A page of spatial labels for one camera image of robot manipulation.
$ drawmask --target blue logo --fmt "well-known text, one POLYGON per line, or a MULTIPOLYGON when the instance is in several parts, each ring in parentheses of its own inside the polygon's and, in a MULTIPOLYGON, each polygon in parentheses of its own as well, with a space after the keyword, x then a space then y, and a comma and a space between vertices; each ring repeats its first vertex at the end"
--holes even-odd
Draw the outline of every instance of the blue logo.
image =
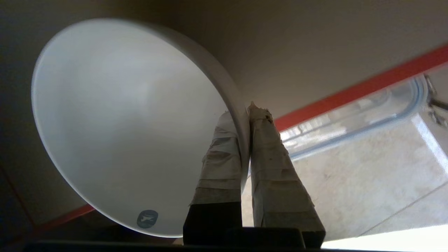
POLYGON ((137 225, 141 228, 150 228, 154 226, 159 214, 154 210, 145 210, 138 215, 137 225))

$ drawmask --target glass panel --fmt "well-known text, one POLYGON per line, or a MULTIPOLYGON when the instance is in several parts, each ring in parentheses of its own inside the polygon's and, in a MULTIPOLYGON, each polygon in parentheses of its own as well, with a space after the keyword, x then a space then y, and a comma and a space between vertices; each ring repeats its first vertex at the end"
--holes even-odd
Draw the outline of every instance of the glass panel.
POLYGON ((400 83, 282 131, 292 159, 410 115, 424 100, 418 79, 400 83))

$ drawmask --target orange trim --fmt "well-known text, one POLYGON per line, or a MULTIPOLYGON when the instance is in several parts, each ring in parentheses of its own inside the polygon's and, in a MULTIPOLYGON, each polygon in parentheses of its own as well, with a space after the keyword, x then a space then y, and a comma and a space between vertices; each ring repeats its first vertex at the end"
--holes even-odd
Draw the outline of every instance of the orange trim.
POLYGON ((278 131, 286 130, 303 121, 312 119, 385 87, 409 79, 446 62, 448 62, 448 44, 344 91, 277 118, 275 125, 278 131))
POLYGON ((76 219, 77 217, 80 217, 86 213, 90 213, 94 210, 93 207, 91 207, 90 205, 86 204, 72 212, 69 212, 67 214, 64 214, 52 221, 49 221, 47 223, 44 223, 42 225, 39 225, 37 227, 35 227, 30 233, 28 234, 23 234, 20 235, 16 238, 13 238, 12 240, 9 240, 6 243, 6 246, 13 246, 15 244, 25 244, 27 242, 29 242, 32 239, 35 239, 37 237, 39 237, 40 235, 42 235, 43 233, 47 232, 48 230, 57 227, 61 224, 64 224, 66 222, 69 222, 73 219, 76 219))
POLYGON ((79 216, 82 216, 86 213, 90 213, 93 210, 95 210, 95 208, 93 208, 92 206, 90 206, 89 204, 86 204, 72 212, 69 212, 67 214, 64 214, 62 216, 60 216, 59 218, 56 218, 54 220, 51 220, 45 224, 39 225, 37 226, 34 230, 33 230, 33 234, 40 234, 43 233, 47 230, 50 230, 56 226, 59 226, 61 224, 64 224, 66 222, 69 222, 73 219, 78 218, 79 216))
POLYGON ((9 185, 9 187, 11 188, 11 190, 13 191, 14 196, 16 196, 17 201, 19 202, 20 206, 22 207, 23 212, 26 215, 26 218, 28 218, 28 220, 31 223, 31 226, 36 227, 36 224, 33 221, 33 218, 31 218, 30 213, 28 212, 28 210, 25 207, 25 204, 23 203, 22 199, 20 198, 18 192, 16 191, 16 188, 14 188, 13 183, 11 182, 11 180, 8 177, 8 174, 6 173, 6 171, 3 169, 3 166, 0 166, 0 171, 1 173, 3 173, 3 176, 6 180, 6 183, 9 185))

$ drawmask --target beige wall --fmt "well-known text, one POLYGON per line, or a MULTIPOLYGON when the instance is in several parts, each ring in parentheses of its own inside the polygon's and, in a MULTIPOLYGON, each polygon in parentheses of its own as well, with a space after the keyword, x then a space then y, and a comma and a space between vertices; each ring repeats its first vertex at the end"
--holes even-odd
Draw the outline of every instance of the beige wall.
POLYGON ((448 1, 173 1, 171 26, 246 97, 289 113, 448 42, 448 1))

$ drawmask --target torn tape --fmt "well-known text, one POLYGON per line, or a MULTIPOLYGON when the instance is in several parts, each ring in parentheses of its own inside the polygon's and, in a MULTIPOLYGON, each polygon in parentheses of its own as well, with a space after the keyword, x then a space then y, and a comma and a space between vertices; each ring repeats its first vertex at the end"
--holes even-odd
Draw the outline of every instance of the torn tape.
POLYGON ((215 138, 212 140, 208 152, 226 152, 239 156, 238 140, 234 137, 215 138))
POLYGON ((237 135, 237 130, 235 128, 235 124, 233 123, 233 119, 229 111, 224 112, 224 114, 220 116, 220 118, 218 119, 218 123, 216 124, 216 127, 221 130, 232 132, 235 135, 237 135))
POLYGON ((255 106, 254 103, 252 103, 249 106, 249 116, 250 116, 250 122, 257 121, 259 119, 268 120, 272 123, 272 115, 267 109, 261 109, 257 106, 255 106))
POLYGON ((193 204, 212 204, 225 202, 241 202, 241 189, 210 189, 196 188, 193 196, 193 204))
POLYGON ((200 179, 196 188, 240 189, 240 179, 200 179))
POLYGON ((216 139, 216 138, 227 138, 227 137, 232 137, 232 138, 236 138, 237 139, 237 135, 235 133, 230 132, 230 131, 215 132, 213 134, 213 139, 216 139))
POLYGON ((226 154, 205 158, 200 179, 241 179, 240 157, 226 154))
POLYGON ((253 176, 252 188, 256 189, 260 181, 299 181, 296 171, 291 169, 261 170, 251 174, 253 176))

